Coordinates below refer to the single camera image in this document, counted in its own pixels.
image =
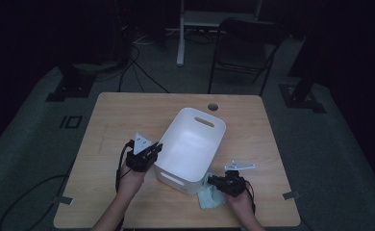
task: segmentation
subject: gray carpet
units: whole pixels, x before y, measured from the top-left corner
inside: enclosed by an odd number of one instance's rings
[[[137,44],[137,63],[156,81],[172,93],[206,93],[213,45],[187,42],[185,65],[177,67],[178,40],[170,38],[165,44],[144,42],[148,44]],[[299,80],[288,77],[288,71],[301,45],[301,41],[290,38],[279,50],[262,100],[289,183],[302,195],[296,204],[304,222],[297,227],[267,230],[375,230],[375,176],[328,89],[319,85],[312,88],[327,114],[289,109],[279,91],[279,84],[296,85]],[[122,91],[142,91],[140,80],[146,92],[163,92],[134,67],[124,75]],[[252,86],[248,78],[232,80],[222,72],[219,76],[213,93],[258,93],[261,81]],[[118,73],[100,74],[88,98],[45,102],[61,77],[56,68],[45,75],[0,138],[0,221],[18,197],[37,183],[58,176],[15,204],[3,218],[2,230],[28,229],[48,208],[50,212],[33,230],[57,230],[53,226],[57,205],[51,201],[63,182],[62,175],[77,155],[98,94],[118,89]],[[65,127],[63,119],[71,116],[74,124]]]

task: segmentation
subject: white plastic bin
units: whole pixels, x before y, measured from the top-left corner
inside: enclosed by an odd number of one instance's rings
[[[225,131],[223,120],[182,109],[160,140],[163,147],[155,163],[158,179],[183,193],[197,193]]]

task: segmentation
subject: dark background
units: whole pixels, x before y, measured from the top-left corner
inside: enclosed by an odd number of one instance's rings
[[[187,9],[252,12],[254,4],[191,0]],[[0,0],[0,135],[51,68],[118,61],[129,46],[121,27],[164,39],[179,9],[174,0]],[[375,172],[375,1],[268,0],[260,20],[306,38],[290,75],[329,88]]]

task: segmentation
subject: human arm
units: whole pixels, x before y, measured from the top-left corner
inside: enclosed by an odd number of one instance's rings
[[[130,170],[126,165],[122,166],[120,175],[123,177],[119,181],[118,192],[110,206],[92,227],[92,231],[115,230],[142,185],[145,173]]]
[[[224,192],[222,194],[229,203],[233,213],[247,231],[265,231],[263,226],[254,216],[251,207],[251,197],[247,191],[242,192],[237,197],[230,196]]]

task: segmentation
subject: black chair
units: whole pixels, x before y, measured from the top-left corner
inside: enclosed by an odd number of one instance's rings
[[[279,24],[227,18],[217,29],[216,46],[208,93],[211,93],[215,69],[236,70],[255,75],[253,83],[265,71],[260,96],[266,84],[275,52],[288,34]]]

